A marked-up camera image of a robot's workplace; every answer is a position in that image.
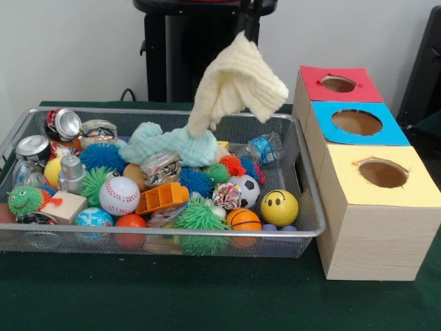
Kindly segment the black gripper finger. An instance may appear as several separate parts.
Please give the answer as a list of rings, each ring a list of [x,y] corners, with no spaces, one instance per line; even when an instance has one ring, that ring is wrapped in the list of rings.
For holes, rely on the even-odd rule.
[[[253,8],[250,10],[250,41],[256,45],[258,44],[261,10],[262,0],[253,0]]]
[[[250,5],[250,0],[241,0],[238,10],[238,22],[237,22],[237,33],[243,32],[246,37],[249,36],[249,16],[248,9]]]

